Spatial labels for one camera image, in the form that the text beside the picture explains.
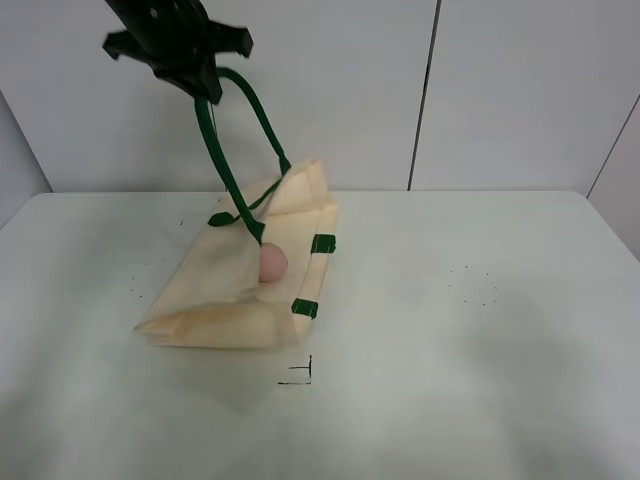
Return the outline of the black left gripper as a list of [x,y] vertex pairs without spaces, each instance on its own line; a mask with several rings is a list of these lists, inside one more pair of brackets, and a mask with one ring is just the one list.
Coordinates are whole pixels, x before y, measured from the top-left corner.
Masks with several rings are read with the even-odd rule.
[[124,56],[146,64],[193,98],[218,104],[222,87],[215,57],[233,53],[247,58],[252,51],[246,27],[211,20],[199,1],[107,0],[107,5],[124,28],[107,34],[106,53],[114,60]]

